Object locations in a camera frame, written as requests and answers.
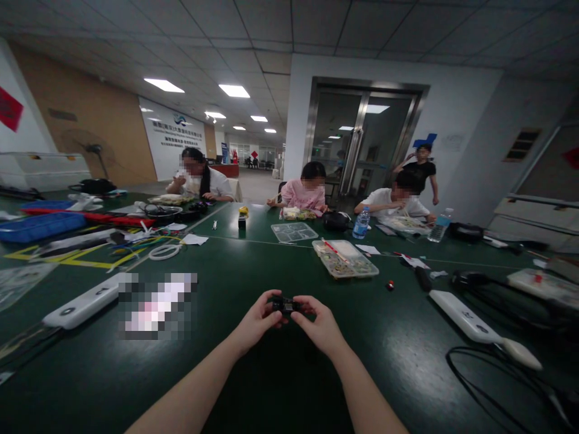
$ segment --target ceiling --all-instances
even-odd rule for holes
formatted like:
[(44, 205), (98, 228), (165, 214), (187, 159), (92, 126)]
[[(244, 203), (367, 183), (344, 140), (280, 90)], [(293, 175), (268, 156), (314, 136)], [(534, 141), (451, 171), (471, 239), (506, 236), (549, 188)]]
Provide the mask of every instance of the ceiling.
[[(577, 0), (0, 0), (0, 35), (197, 119), (217, 105), (226, 132), (244, 124), (242, 134), (277, 146), (293, 52), (579, 84)], [(241, 84), (251, 98), (218, 84)]]

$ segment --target water bottle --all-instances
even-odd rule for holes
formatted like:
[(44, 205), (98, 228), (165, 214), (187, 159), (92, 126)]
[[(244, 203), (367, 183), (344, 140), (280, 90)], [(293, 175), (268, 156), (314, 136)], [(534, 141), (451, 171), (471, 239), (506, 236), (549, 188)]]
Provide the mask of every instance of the water bottle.
[(436, 225), (430, 231), (428, 239), (433, 242), (441, 242), (442, 237), (445, 235), (448, 225), (451, 223), (451, 213), (454, 211), (452, 208), (445, 209), (445, 213), (441, 214), (436, 219)]
[(370, 208), (364, 207), (364, 211), (358, 214), (352, 236), (357, 239), (364, 239), (368, 230), (368, 223), (370, 223)]

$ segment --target black shirt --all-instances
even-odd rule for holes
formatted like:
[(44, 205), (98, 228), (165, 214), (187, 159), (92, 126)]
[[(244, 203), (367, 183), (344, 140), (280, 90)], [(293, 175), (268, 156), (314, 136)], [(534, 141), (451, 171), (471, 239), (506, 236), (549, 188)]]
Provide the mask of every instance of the black shirt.
[(426, 187), (426, 179), (429, 176), (436, 175), (436, 165), (431, 162), (422, 163), (421, 165), (417, 162), (409, 163), (402, 169), (416, 174), (416, 177), (420, 180), (421, 192)]

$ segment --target girl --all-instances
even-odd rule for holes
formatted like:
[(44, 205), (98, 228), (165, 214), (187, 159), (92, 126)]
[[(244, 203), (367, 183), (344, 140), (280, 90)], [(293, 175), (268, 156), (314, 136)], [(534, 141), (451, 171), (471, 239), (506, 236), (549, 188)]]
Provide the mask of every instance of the girl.
[(209, 167), (199, 149), (185, 148), (181, 153), (181, 166), (166, 188), (167, 193), (184, 194), (220, 202), (233, 202), (233, 192), (227, 177)]
[(282, 187), (281, 203), (277, 203), (276, 197), (267, 199), (267, 204), (270, 207), (296, 207), (324, 213), (327, 211), (325, 181), (324, 165), (320, 162), (309, 162), (303, 167), (300, 179), (290, 180)]

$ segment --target pink shirt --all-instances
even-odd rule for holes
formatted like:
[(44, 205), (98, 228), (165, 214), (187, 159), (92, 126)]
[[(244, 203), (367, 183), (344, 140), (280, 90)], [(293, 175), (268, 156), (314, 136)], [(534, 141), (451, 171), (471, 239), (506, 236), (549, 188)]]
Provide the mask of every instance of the pink shirt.
[(290, 180), (282, 187), (282, 201), (289, 208), (313, 210), (326, 204), (326, 189), (319, 186), (315, 190), (307, 190), (301, 179)]

